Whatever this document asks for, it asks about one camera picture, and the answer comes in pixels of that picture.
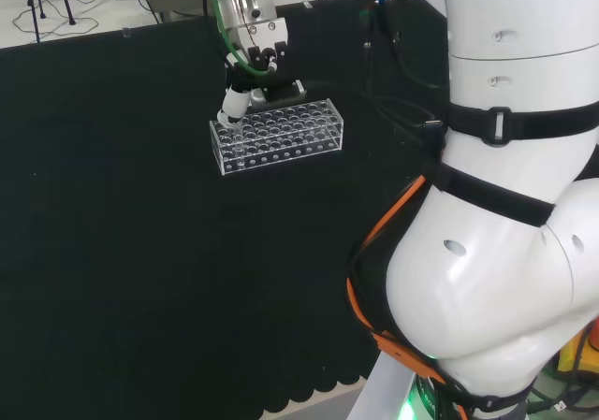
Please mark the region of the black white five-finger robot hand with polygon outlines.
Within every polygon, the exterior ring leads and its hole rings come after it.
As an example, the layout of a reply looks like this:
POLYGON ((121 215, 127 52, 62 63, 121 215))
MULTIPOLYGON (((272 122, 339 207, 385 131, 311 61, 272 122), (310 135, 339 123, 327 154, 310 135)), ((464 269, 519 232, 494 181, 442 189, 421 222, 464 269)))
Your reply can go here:
POLYGON ((306 90, 299 79, 292 76, 289 47, 279 41, 272 48, 249 49, 252 65, 262 66, 266 76, 257 76, 243 69, 232 53, 226 56, 226 93, 216 121, 225 128, 241 129, 241 120, 247 111, 276 109, 298 102, 306 90))

